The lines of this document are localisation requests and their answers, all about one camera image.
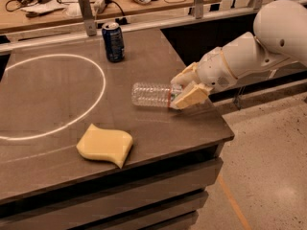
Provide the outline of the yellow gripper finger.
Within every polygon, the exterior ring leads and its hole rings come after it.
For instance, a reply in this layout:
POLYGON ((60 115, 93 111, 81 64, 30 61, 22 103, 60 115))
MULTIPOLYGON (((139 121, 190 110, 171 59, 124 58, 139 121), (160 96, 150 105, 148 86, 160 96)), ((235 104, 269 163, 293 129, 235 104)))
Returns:
POLYGON ((190 82, 171 102, 173 109, 185 109, 189 106, 203 103, 208 99, 212 87, 204 83, 190 82))
POLYGON ((171 84, 187 86, 192 81, 198 82, 199 78, 196 72, 197 66, 198 64, 196 62, 191 63, 183 71, 172 78, 171 84))

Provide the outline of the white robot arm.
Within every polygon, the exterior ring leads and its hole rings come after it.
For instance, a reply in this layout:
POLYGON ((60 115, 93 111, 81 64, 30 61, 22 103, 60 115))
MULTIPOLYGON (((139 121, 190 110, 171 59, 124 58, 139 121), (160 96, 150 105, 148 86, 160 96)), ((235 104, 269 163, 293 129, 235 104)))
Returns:
POLYGON ((289 62, 307 65, 307 8, 293 0, 276 0, 256 14, 253 31, 206 53, 171 80, 181 93, 169 106, 184 109, 204 102, 211 91, 224 91, 254 73, 289 62))

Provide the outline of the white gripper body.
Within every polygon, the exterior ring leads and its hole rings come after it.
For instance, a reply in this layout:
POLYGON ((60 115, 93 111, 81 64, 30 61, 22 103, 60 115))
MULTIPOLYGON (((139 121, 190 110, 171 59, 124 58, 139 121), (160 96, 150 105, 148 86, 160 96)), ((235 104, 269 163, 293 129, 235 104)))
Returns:
POLYGON ((201 82, 212 87, 215 92, 224 91, 237 83, 221 47, 216 47, 201 58, 197 74, 201 82))

